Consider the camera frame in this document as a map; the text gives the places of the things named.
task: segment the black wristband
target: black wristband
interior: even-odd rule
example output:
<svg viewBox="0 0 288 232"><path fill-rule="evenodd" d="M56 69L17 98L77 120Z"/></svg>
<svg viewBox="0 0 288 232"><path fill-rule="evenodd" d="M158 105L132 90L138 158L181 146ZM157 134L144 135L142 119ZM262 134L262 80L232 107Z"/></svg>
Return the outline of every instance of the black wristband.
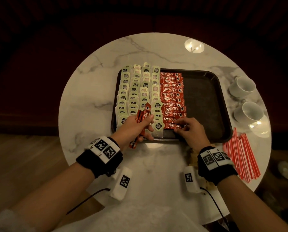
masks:
<svg viewBox="0 0 288 232"><path fill-rule="evenodd" d="M76 161L85 168L90 169L95 178L106 174L110 177L123 160L123 155L112 138L101 137L89 144Z"/></svg>
<svg viewBox="0 0 288 232"><path fill-rule="evenodd" d="M227 154L211 146L204 147L200 151L198 155L198 167L199 175L207 181L214 183L215 186L231 175L238 175L233 162Z"/></svg>

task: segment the marble veining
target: marble veining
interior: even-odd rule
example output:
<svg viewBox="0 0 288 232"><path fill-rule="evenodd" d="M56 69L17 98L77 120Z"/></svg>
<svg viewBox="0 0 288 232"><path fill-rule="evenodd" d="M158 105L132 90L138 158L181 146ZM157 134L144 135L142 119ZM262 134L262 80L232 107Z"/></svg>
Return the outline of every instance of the marble veining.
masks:
<svg viewBox="0 0 288 232"><path fill-rule="evenodd" d="M111 116L117 74L126 64L150 62L162 68L207 70L219 78L230 121L238 132L247 133L261 177L247 186L255 190L268 166L271 135L260 138L247 125L237 123L233 110L239 105L228 93L235 76L247 76L232 60L211 46L202 53L190 53L184 42L188 37L166 33L143 33L112 41L88 56L74 71L63 91L59 107L59 135L68 164L75 162L86 145L102 135L111 135ZM268 116L258 91L247 98L259 104ZM133 178L124 201L138 204L155 203L180 208L195 222L205 224L220 218L208 195L193 195L185 189L182 176L186 166L187 147L184 144L140 144L127 150L121 166L133 170ZM100 176L88 192L107 187L111 179ZM224 215L229 213L219 192L211 192ZM96 195L103 205L115 202L105 192Z"/></svg>

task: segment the hand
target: hand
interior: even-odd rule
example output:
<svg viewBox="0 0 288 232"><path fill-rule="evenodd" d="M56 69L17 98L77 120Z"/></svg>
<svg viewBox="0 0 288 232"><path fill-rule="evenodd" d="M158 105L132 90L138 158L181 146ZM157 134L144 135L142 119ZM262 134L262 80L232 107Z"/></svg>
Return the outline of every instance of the hand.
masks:
<svg viewBox="0 0 288 232"><path fill-rule="evenodd" d="M211 145L205 134L203 125L201 125L195 118L180 118L174 123L186 125L182 129L174 129L174 132L185 138L188 145L196 152L200 152L202 148Z"/></svg>
<svg viewBox="0 0 288 232"><path fill-rule="evenodd" d="M150 125L154 123L154 115L149 115L140 123L136 123L135 117L136 116L129 116L119 130L111 136L111 138L117 142L121 150L127 149L130 142L134 141L144 128L151 132L154 131L153 127ZM152 135L148 133L145 133L144 137L151 141L154 140ZM138 142L142 142L143 140L144 138L140 136Z"/></svg>

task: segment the right hand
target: right hand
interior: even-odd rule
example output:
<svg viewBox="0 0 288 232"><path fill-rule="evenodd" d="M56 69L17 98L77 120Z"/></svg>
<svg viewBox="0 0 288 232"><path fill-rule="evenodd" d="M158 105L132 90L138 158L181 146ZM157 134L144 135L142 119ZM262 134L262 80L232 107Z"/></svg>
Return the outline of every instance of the right hand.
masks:
<svg viewBox="0 0 288 232"><path fill-rule="evenodd" d="M205 134L203 125L201 125L195 118L180 118L174 123L186 125L182 129L174 129L174 132L185 138L188 145L196 152L199 153L202 148L211 145L208 137Z"/></svg>

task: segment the left hand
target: left hand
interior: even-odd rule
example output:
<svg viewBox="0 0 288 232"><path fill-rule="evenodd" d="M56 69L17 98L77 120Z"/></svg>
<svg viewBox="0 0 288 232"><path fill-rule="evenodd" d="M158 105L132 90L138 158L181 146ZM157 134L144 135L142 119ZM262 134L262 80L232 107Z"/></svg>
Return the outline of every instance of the left hand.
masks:
<svg viewBox="0 0 288 232"><path fill-rule="evenodd" d="M154 123L154 115L149 115L140 123L136 123L135 117L136 116L129 116L119 130L111 135L111 138L117 142L122 151L128 148L130 142L134 141L144 128L151 132L154 131L153 127L150 125ZM150 141L154 140L149 133L145 133L144 137ZM143 136L138 138L138 142L142 142L143 140Z"/></svg>

